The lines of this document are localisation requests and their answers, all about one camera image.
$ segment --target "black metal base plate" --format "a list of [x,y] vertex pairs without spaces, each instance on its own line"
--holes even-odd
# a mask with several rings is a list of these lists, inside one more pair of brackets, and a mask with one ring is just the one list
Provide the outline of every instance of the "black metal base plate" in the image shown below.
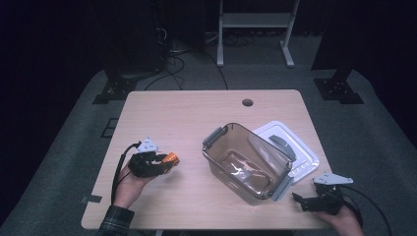
[[336,83],[331,79],[315,78],[314,82],[323,100],[338,100],[341,104],[364,104],[361,96],[347,82]]

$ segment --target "wooden table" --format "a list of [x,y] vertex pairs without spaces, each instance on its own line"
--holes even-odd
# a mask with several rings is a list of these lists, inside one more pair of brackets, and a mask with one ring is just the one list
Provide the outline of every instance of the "wooden table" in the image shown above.
[[[244,106],[244,99],[252,106]],[[235,122],[255,130],[277,120],[292,130],[319,158],[319,169],[291,186],[278,202],[250,206],[209,171],[202,141],[214,129]],[[297,90],[188,90],[133,91],[129,94],[82,225],[99,227],[110,205],[111,184],[120,154],[133,143],[150,137],[159,151],[175,152],[181,162],[152,180],[131,206],[131,227],[138,229],[307,229],[328,227],[301,210],[291,193],[315,197],[312,178],[330,172],[325,153]]]

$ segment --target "plaid sleeve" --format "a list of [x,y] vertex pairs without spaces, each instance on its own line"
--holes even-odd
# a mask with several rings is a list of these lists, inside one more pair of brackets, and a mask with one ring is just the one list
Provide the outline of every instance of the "plaid sleeve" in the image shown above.
[[135,213],[119,206],[110,206],[101,222],[97,236],[125,236]]

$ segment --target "person's left hand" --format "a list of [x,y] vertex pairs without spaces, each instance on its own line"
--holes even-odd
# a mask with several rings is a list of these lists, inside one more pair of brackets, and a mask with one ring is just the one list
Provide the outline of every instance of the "person's left hand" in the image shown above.
[[[128,164],[120,171],[119,181],[130,172]],[[114,206],[129,208],[135,200],[141,195],[144,186],[149,183],[150,180],[156,178],[139,178],[133,173],[128,174],[117,187],[116,196],[114,198]]]

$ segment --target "white metal stand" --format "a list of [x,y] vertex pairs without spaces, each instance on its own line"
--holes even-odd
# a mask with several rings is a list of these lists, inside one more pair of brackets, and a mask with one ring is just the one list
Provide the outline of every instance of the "white metal stand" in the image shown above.
[[293,68],[294,61],[288,49],[289,38],[294,27],[300,0],[295,0],[291,13],[223,13],[223,0],[220,0],[218,18],[217,66],[224,65],[223,29],[224,28],[287,28],[286,36],[280,42],[286,64]]

